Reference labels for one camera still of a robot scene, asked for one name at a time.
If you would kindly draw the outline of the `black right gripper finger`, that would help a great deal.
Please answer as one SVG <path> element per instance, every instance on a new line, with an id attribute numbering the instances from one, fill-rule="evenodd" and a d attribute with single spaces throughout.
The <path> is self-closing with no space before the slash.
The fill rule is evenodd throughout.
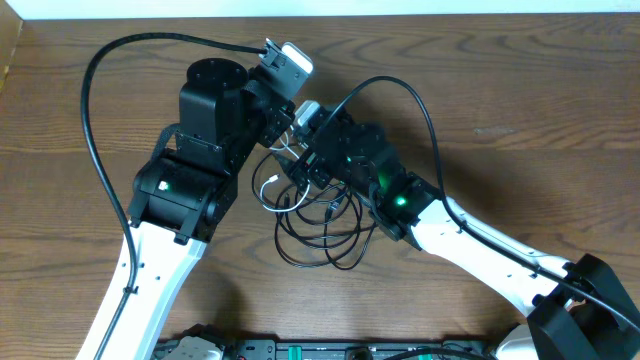
<path id="1" fill-rule="evenodd" d="M 301 159 L 291 161 L 287 167 L 287 176 L 298 190 L 306 190 L 310 185 L 305 162 Z"/>
<path id="2" fill-rule="evenodd" d="M 311 184 L 320 190 L 324 190 L 332 180 L 332 176 L 323 162 L 309 165 L 307 174 Z"/>

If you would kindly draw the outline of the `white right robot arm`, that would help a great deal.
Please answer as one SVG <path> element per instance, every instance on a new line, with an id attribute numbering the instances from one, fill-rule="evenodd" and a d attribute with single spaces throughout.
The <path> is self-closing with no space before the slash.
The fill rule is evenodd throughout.
<path id="1" fill-rule="evenodd" d="M 289 172 L 300 185 L 350 186 L 393 240 L 446 259 L 492 288 L 526 322 L 495 351 L 498 359 L 632 359 L 639 310 L 612 268 L 586 254 L 571 262 L 524 245 L 467 213 L 400 163 L 375 124 L 356 124 L 315 101 L 295 113 L 306 145 Z"/>

